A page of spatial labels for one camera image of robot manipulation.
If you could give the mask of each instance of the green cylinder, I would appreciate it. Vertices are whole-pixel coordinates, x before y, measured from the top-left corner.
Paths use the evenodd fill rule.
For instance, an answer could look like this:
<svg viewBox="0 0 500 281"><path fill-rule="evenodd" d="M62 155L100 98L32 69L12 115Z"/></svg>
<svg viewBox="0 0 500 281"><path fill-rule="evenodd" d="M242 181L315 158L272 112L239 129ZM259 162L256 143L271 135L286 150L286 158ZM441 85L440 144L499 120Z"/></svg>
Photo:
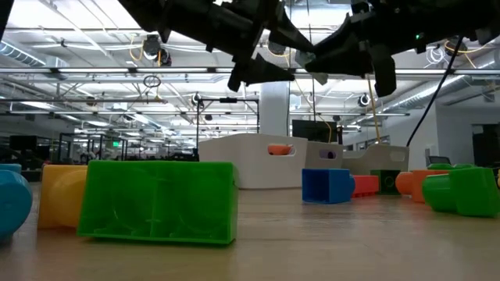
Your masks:
<svg viewBox="0 0 500 281"><path fill-rule="evenodd" d="M422 184L425 202L436 212L457 212L450 175L428 176Z"/></svg>

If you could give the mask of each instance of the wooden table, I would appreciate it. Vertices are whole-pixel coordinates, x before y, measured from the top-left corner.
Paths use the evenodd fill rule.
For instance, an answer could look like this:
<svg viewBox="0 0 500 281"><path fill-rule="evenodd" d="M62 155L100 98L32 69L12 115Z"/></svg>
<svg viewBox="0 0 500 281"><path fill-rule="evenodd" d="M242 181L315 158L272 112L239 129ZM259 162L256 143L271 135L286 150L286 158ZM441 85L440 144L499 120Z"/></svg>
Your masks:
<svg viewBox="0 0 500 281"><path fill-rule="evenodd" d="M400 197L304 205L300 190L242 191L237 240L229 247L37 233L36 209L0 247L2 281L500 278L500 219L439 214Z"/></svg>

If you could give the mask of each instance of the yellow block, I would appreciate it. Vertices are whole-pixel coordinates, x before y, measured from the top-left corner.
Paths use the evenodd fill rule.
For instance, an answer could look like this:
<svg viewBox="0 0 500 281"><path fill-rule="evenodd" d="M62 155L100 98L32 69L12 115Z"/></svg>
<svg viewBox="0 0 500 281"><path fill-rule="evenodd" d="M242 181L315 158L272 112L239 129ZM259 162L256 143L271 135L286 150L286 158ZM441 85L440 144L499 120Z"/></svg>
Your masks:
<svg viewBox="0 0 500 281"><path fill-rule="evenodd" d="M87 166L47 165L41 178L38 229L78 227Z"/></svg>

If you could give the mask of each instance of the white bin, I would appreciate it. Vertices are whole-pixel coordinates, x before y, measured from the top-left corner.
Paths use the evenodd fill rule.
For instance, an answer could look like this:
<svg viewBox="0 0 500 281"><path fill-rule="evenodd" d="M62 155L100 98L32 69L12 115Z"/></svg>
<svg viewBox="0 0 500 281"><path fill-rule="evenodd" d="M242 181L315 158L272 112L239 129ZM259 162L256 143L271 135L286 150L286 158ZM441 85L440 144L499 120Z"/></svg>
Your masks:
<svg viewBox="0 0 500 281"><path fill-rule="evenodd" d="M344 158L344 146L315 141L307 143L307 169L340 169Z"/></svg>
<svg viewBox="0 0 500 281"><path fill-rule="evenodd" d="M371 170L408 171L409 148L374 144L365 151L346 151L342 168L352 175L369 175Z"/></svg>
<svg viewBox="0 0 500 281"><path fill-rule="evenodd" d="M291 155L270 155L270 144L292 145ZM241 189L273 189L302 186L307 140L257 133L242 133L199 143L201 162L233 162Z"/></svg>

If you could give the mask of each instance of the red block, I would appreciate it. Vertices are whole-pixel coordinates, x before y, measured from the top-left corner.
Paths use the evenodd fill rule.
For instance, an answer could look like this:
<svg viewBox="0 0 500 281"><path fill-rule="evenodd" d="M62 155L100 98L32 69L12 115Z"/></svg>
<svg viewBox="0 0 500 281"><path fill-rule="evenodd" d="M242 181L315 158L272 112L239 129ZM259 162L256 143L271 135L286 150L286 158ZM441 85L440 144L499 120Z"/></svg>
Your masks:
<svg viewBox="0 0 500 281"><path fill-rule="evenodd" d="M365 197L379 191L378 176L354 176L355 189L352 197Z"/></svg>

